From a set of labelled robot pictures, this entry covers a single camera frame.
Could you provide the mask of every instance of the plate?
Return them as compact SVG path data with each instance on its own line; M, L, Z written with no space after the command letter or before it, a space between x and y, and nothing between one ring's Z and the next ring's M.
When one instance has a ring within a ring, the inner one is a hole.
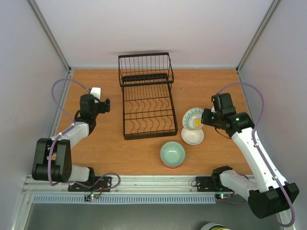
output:
M198 130L203 124L201 123L201 116L203 109L201 108L192 108L184 114L182 119L183 127L188 130Z

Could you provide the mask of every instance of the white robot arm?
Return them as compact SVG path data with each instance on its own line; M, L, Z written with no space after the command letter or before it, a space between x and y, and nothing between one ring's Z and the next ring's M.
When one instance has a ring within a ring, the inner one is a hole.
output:
M228 187L234 190L236 193L241 195L243 198L248 200L250 190L259 190L262 192L267 192L270 188L278 188L279 185L272 177L268 167L260 156L258 150L254 147L254 143L251 139L252 128L245 128L241 133L236 132L232 136L232 140L238 145L242 151L245 159L250 166L257 183L249 181L245 177L238 175L233 170L226 171L220 175L221 182L225 187ZM281 175L277 170L267 152L265 151L262 143L259 140L259 137L256 132L256 139L259 147L264 153L266 159L268 160L271 168L275 171L275 174L278 176L278 179L281 181L282 185L285 185L286 179Z
M215 169L212 174L215 186L227 187L248 201L252 212L258 218L289 209L282 188L293 203L299 189L295 183L289 184L277 170L264 149L257 132L256 144L252 137L254 123L247 113L236 113L229 93L212 96L213 109L204 109L201 122L226 131L226 134L238 145L247 160L256 182L237 174L229 166Z
M62 133L51 138L41 138L36 144L32 177L34 180L48 181L48 172L52 181L87 182L91 185L95 181L94 169L72 165L71 149L83 138L92 133L96 126L98 114L110 111L110 100L100 101L100 88L92 88L89 94L80 98L80 110L77 111L74 123ZM55 159L49 159L49 152L56 155Z

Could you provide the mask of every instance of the light green bowl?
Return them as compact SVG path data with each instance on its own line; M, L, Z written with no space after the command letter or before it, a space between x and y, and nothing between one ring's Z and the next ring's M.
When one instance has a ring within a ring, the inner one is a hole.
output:
M169 168L179 167L186 157L186 152L178 142L165 143L160 151L162 163Z

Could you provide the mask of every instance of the black wire dish rack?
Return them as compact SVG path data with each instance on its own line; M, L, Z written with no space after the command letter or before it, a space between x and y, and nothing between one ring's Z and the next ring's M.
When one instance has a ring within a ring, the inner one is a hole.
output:
M120 55L125 140L175 136L178 132L169 53Z

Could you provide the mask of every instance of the wooden table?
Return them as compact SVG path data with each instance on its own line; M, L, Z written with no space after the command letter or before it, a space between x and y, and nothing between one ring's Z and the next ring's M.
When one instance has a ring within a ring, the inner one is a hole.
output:
M214 168L229 165L238 173L251 174L251 170L236 144L215 132L213 127L203 126L204 141L191 146L181 138L182 117L193 107L212 108L211 96L223 86L238 81L235 70L228 69L175 69L172 86L173 101L178 122L178 134L174 137L124 140L122 91L118 81L118 69L77 69L73 79L87 88L100 87L101 100L111 100L110 113L97 117L93 133L72 149L72 162L93 167L96 174L115 172L134 175L198 175L211 174ZM247 111L239 85L227 90L231 93L237 112ZM74 115L79 110L79 100L86 92L72 83L64 108ZM59 131L70 125L63 115ZM177 141L186 151L186 159L176 169L165 167L160 161L160 148L168 141Z

